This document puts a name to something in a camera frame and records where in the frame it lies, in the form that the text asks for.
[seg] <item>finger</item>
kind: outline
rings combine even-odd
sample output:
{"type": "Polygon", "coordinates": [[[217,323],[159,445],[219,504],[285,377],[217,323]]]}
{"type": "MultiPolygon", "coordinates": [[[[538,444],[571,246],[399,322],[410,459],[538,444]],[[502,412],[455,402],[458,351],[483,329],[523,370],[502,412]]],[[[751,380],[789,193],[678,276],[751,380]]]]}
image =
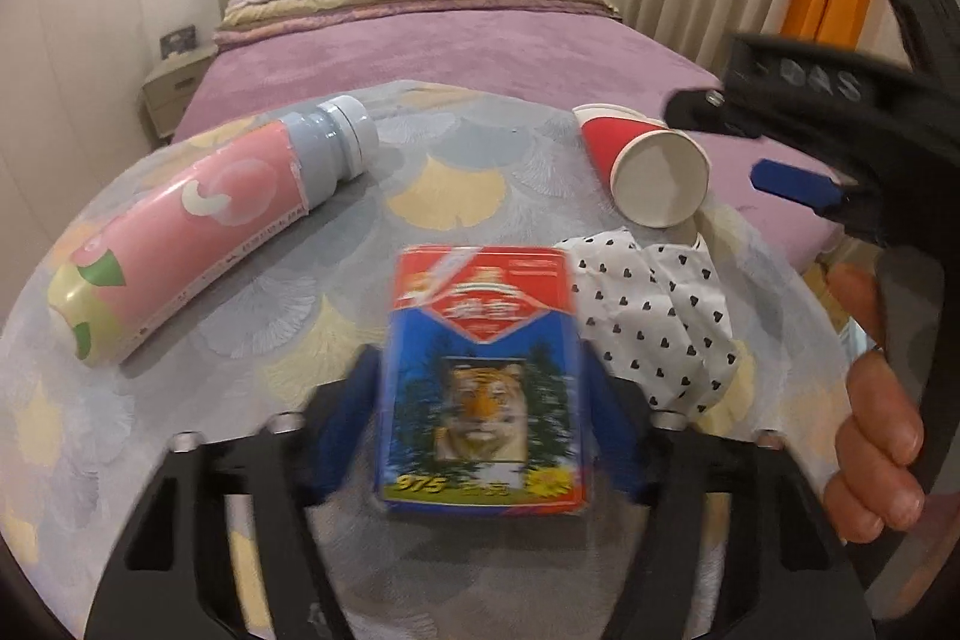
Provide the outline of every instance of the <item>finger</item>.
{"type": "Polygon", "coordinates": [[[837,263],[827,273],[827,287],[840,306],[877,343],[883,344],[883,314],[877,280],[869,272],[837,263]]]}
{"type": "Polygon", "coordinates": [[[864,437],[853,418],[837,432],[836,448],[844,481],[860,504],[896,530],[906,531],[917,522],[923,509],[920,485],[864,437]]]}
{"type": "Polygon", "coordinates": [[[847,392],[860,432],[894,463],[912,464],[923,445],[923,421],[880,353],[853,362],[847,392]]]}
{"type": "Polygon", "coordinates": [[[883,530],[883,519],[853,496],[842,475],[834,475],[824,489],[824,507],[837,534],[856,543],[872,542],[883,530]]]}

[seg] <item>white cloth with black hearts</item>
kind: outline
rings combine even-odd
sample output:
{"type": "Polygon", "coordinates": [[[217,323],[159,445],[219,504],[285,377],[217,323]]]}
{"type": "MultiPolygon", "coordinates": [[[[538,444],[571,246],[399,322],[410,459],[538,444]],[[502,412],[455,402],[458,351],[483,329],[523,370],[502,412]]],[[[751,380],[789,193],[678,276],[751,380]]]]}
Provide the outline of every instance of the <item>white cloth with black hearts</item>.
{"type": "Polygon", "coordinates": [[[565,239],[582,338],[652,408],[698,418],[736,371],[727,300],[707,244],[638,247],[625,228],[565,239]]]}

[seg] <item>mattress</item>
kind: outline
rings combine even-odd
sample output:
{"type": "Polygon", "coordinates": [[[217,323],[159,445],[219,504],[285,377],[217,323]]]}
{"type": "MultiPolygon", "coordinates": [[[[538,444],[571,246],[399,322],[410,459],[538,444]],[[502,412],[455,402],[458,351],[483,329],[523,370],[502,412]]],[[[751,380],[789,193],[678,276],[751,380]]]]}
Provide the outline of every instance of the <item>mattress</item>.
{"type": "MultiPolygon", "coordinates": [[[[542,9],[415,12],[280,33],[223,52],[176,139],[294,101],[399,79],[560,109],[606,101],[650,116],[661,114],[675,90],[717,85],[712,74],[610,17],[542,9]]],[[[750,184],[760,158],[827,172],[824,165],[771,140],[697,137],[712,159],[712,191],[793,268],[803,271],[839,238],[837,225],[750,184]]]]}

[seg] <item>white bottle cap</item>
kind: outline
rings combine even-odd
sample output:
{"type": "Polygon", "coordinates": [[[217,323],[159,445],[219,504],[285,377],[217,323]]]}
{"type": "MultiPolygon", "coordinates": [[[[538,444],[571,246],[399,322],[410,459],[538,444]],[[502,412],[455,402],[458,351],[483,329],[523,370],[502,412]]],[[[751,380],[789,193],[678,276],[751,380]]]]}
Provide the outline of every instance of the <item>white bottle cap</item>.
{"type": "Polygon", "coordinates": [[[376,154],[380,149],[376,125],[366,107],[352,95],[338,95],[323,102],[320,109],[326,111],[340,126],[342,140],[347,149],[347,177],[352,180],[363,175],[363,172],[373,165],[373,161],[376,161],[376,154]]]}

